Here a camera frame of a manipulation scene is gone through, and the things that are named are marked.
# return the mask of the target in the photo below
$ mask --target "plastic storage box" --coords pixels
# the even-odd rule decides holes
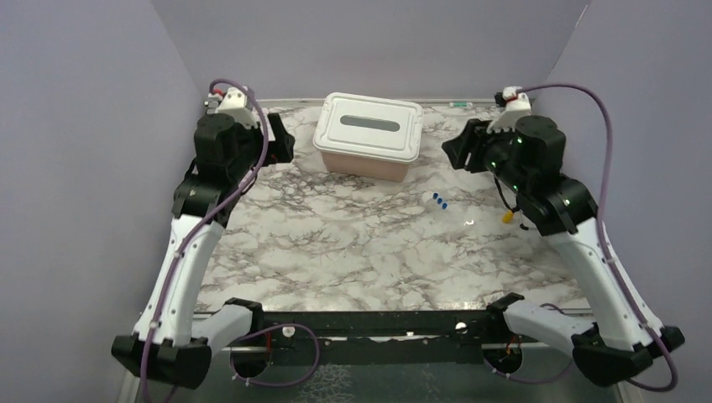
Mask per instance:
[[[400,182],[418,158],[421,133],[416,103],[334,92],[324,102],[314,146],[332,172]]]

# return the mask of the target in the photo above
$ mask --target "screw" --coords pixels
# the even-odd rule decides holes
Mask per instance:
[[[296,330],[295,330],[295,328],[294,328],[293,326],[285,326],[285,327],[282,328],[282,334],[283,334],[286,338],[291,338],[292,336],[294,336],[295,331],[296,331]]]

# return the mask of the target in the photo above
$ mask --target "marble tabletop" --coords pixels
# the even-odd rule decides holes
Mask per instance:
[[[510,291],[586,307],[536,230],[502,222],[492,175],[453,170],[440,148],[496,107],[423,108],[420,156],[402,183],[328,172],[312,145],[320,105],[267,108],[295,136],[294,161],[262,169],[235,207],[197,310],[231,297],[269,311],[481,309]]]

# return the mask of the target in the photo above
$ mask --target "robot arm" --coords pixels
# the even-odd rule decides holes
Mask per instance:
[[[141,353],[153,326],[154,336],[148,341],[149,378],[190,389],[203,381],[212,356],[235,338],[262,326],[261,305],[236,298],[226,301],[207,320],[192,321],[207,263],[238,199],[193,237],[168,284],[159,319],[153,320],[179,245],[215,206],[238,189],[262,152],[262,131],[239,89],[231,87],[225,95],[211,94],[208,99],[207,113],[198,121],[194,135],[196,158],[175,189],[170,239],[156,285],[133,333],[117,336],[112,345],[112,355],[139,376]],[[268,119],[275,140],[268,144],[263,166],[292,161],[294,137],[286,132],[278,114],[271,113]]]
[[[609,268],[596,231],[598,207],[581,182],[561,173],[566,136],[549,118],[532,116],[518,87],[495,96],[504,112],[491,122],[468,121],[455,139],[443,143],[454,169],[490,171],[516,194],[517,206],[568,263],[586,295],[596,322],[565,317],[520,296],[488,308],[515,334],[527,335],[573,357],[597,385],[629,379],[661,355],[648,329],[639,324]],[[610,241],[605,236],[613,259]],[[625,270],[620,275],[647,325],[669,351],[684,342],[676,327],[663,326],[647,307]]]

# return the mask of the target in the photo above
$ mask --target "purple wall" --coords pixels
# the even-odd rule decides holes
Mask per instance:
[[[198,88],[492,97],[541,82],[589,0],[153,0]]]
[[[707,401],[712,392],[710,15],[708,0],[593,1],[548,77],[593,88],[609,108],[610,237],[649,305],[688,339],[674,354],[679,389],[647,402]],[[568,135],[565,171],[598,195],[605,141],[598,109],[571,90],[546,90],[536,106]],[[642,378],[667,382],[667,367],[658,363]]]
[[[110,402],[200,97],[147,0],[0,5],[2,401]]]

